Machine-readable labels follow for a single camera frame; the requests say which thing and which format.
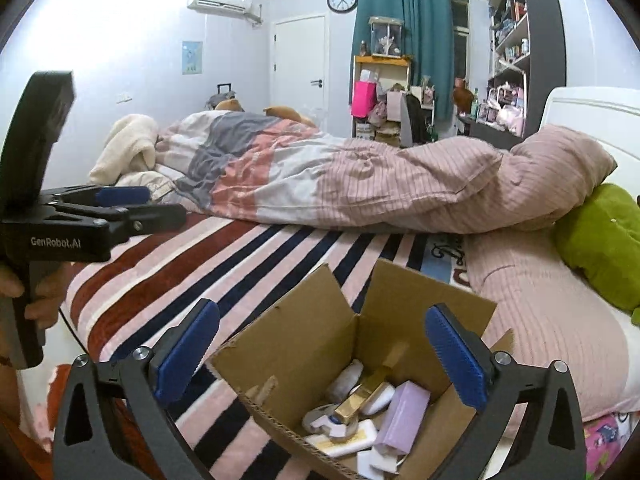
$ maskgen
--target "door frame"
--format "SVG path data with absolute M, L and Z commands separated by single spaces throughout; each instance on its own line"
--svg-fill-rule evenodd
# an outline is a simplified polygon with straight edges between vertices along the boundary
M 275 72 L 273 71 L 272 67 L 275 63 L 276 51 L 274 45 L 275 42 L 271 38 L 273 38 L 275 34 L 277 25 L 290 22 L 299 22 L 301 20 L 309 20 L 311 18 L 324 18 L 324 73 L 322 74 L 322 90 L 324 93 L 322 94 L 322 98 L 324 99 L 324 110 L 326 112 L 326 117 L 324 118 L 323 125 L 318 124 L 319 128 L 322 128 L 322 126 L 326 126 L 329 117 L 329 62 L 331 60 L 331 56 L 329 53 L 329 47 L 331 45 L 329 37 L 329 17 L 330 16 L 327 12 L 304 14 L 301 16 L 292 16 L 291 18 L 285 18 L 282 20 L 274 20 L 270 23 L 269 27 L 269 102 L 270 106 L 288 106 L 286 103 L 273 102 L 273 97 L 275 94 Z

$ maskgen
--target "green cushion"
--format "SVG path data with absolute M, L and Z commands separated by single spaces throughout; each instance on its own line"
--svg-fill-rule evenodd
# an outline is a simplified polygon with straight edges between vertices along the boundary
M 582 269 L 609 303 L 640 306 L 640 207 L 615 184 L 602 184 L 556 222 L 554 242 L 564 262 Z

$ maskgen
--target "hand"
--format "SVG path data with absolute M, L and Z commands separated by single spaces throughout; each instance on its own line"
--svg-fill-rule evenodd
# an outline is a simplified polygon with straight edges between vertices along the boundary
M 71 277 L 71 264 L 62 263 L 53 274 L 44 278 L 36 287 L 36 299 L 28 304 L 24 317 L 33 319 L 41 330 L 54 326 Z M 0 295 L 19 298 L 23 294 L 24 287 L 18 277 L 6 264 L 0 263 Z

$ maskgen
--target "headboard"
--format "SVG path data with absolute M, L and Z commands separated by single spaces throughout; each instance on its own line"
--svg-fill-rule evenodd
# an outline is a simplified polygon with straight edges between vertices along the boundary
M 560 124 L 597 139 L 618 168 L 606 182 L 640 195 L 640 91 L 584 86 L 556 88 L 546 100 L 542 124 Z

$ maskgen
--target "screw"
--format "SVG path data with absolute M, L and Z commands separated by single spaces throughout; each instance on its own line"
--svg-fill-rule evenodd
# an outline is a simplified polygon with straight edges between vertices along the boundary
M 74 366 L 77 366 L 78 368 L 82 368 L 88 362 L 89 362 L 89 356 L 87 354 L 82 354 L 76 357 L 76 359 L 74 360 Z
M 567 370 L 569 369 L 569 367 L 566 365 L 564 361 L 556 361 L 554 363 L 554 368 L 558 370 L 561 374 L 566 373 Z
M 495 361 L 501 365 L 508 365 L 511 363 L 511 356 L 507 352 L 496 352 Z
M 146 347 L 146 346 L 139 346 L 138 348 L 136 348 L 136 349 L 133 351 L 133 354 L 132 354 L 132 355 L 133 355 L 133 358 L 134 358 L 136 361 L 142 361 L 142 360 L 146 359 L 146 357 L 149 355 L 149 352 L 150 352 L 150 350 L 149 350 L 149 348 L 148 348 L 148 347 Z

